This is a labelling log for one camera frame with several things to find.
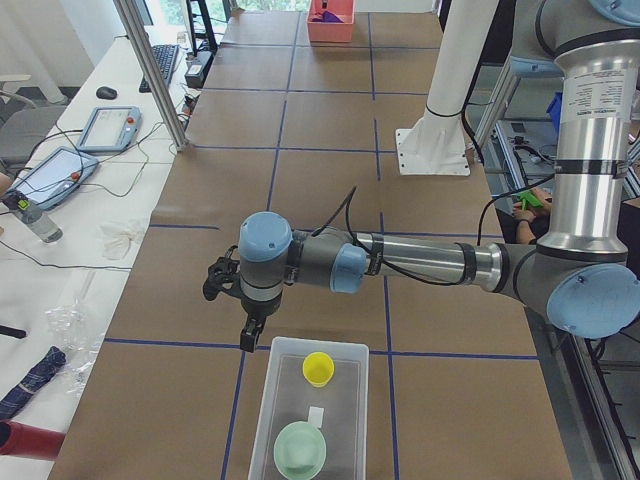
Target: pink container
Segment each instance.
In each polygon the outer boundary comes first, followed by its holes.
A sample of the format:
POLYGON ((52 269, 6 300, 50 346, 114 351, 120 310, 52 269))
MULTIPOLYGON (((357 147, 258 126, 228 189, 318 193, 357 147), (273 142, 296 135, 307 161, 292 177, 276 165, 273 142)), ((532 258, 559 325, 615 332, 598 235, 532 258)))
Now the pink container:
POLYGON ((307 16, 307 30, 311 42, 348 43, 353 35, 355 21, 355 0, 328 0, 327 11, 336 15, 344 23, 312 22, 322 14, 322 0, 312 0, 307 16))

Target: robotic arm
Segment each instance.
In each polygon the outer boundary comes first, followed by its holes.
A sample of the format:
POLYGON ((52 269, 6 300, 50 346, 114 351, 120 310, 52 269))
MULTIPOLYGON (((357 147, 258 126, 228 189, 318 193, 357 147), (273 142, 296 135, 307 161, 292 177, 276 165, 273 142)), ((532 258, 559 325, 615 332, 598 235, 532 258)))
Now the robotic arm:
MULTIPOLYGON (((612 335, 633 321, 640 311, 640 282, 624 266, 627 248, 616 228, 640 62, 640 5, 520 0, 517 8, 514 50, 554 59, 565 74, 548 234, 536 246, 476 247, 334 228, 310 234, 292 231, 275 213, 253 214, 241 227, 240 259, 231 258, 235 247, 229 249, 209 267, 203 288, 208 300, 219 292, 241 300, 247 312, 243 350, 255 349, 285 284, 355 293, 366 275, 378 274, 478 285, 585 338, 612 335)), ((438 66, 434 84, 446 75, 438 66)))

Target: red cup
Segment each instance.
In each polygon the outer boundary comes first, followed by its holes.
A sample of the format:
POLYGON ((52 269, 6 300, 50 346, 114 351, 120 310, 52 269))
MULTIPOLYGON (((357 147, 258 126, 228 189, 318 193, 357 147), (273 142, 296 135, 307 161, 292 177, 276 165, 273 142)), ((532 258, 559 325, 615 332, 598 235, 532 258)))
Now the red cup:
POLYGON ((64 433, 0 420, 0 455, 55 460, 64 437, 64 433))

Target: clear plastic container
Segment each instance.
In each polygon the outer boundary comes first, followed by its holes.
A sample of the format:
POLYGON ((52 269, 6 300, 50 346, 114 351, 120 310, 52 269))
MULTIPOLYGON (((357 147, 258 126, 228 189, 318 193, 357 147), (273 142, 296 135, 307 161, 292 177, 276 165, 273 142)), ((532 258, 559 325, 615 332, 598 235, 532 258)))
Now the clear plastic container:
POLYGON ((354 343, 276 337, 262 393, 249 480, 282 480, 273 459, 280 431, 309 419, 310 408, 322 409, 327 444, 324 466, 314 480, 364 480, 367 450, 369 348, 354 343), (335 364, 331 381, 315 388, 304 378, 302 363, 313 352, 325 352, 335 364))

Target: green object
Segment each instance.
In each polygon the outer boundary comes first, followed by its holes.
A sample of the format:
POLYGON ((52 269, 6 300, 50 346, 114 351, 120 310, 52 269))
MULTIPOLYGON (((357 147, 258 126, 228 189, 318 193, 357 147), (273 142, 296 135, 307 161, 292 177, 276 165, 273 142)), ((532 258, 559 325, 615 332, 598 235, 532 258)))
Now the green object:
POLYGON ((309 422, 290 423, 273 445, 276 468, 288 480, 311 480, 322 470, 326 457, 324 436, 309 422))
POLYGON ((527 208, 527 203, 529 203, 534 208, 542 206, 542 202, 538 200, 538 197, 531 193, 531 190, 525 190, 524 192, 519 193, 518 198, 522 202, 523 210, 527 208))

